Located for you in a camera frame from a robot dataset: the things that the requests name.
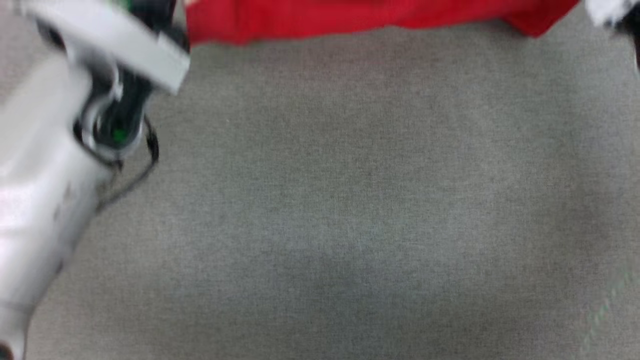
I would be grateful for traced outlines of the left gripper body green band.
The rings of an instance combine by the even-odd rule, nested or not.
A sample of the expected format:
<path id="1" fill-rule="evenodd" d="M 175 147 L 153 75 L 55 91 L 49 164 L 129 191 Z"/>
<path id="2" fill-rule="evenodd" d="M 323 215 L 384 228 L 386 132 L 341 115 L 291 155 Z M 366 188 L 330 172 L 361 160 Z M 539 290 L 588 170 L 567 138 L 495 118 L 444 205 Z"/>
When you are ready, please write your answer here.
<path id="1" fill-rule="evenodd" d="M 174 21 L 178 0 L 112 0 L 157 35 L 166 35 L 190 57 L 186 30 Z M 101 157 L 117 160 L 137 146 L 146 121 L 147 102 L 154 91 L 164 91 L 123 67 L 110 76 L 110 90 L 87 107 L 83 141 Z"/>

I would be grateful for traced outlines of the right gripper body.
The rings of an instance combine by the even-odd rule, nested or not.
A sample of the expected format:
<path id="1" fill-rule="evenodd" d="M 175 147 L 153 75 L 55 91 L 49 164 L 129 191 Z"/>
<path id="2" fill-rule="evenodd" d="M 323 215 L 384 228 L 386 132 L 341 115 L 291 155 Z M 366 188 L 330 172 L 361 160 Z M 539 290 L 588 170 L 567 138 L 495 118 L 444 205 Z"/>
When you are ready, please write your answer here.
<path id="1" fill-rule="evenodd" d="M 617 29 L 630 37 L 635 68 L 640 74 L 640 6 L 631 7 L 630 11 L 619 21 Z"/>

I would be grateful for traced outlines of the red garment with white stripes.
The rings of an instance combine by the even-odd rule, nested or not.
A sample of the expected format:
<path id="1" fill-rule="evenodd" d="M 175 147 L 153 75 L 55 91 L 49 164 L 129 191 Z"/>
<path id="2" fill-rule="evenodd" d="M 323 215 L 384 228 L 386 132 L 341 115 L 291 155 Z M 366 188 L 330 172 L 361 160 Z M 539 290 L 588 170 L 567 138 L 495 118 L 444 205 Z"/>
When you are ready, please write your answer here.
<path id="1" fill-rule="evenodd" d="M 192 44 L 248 44 L 499 20 L 544 35 L 579 0 L 183 0 Z"/>

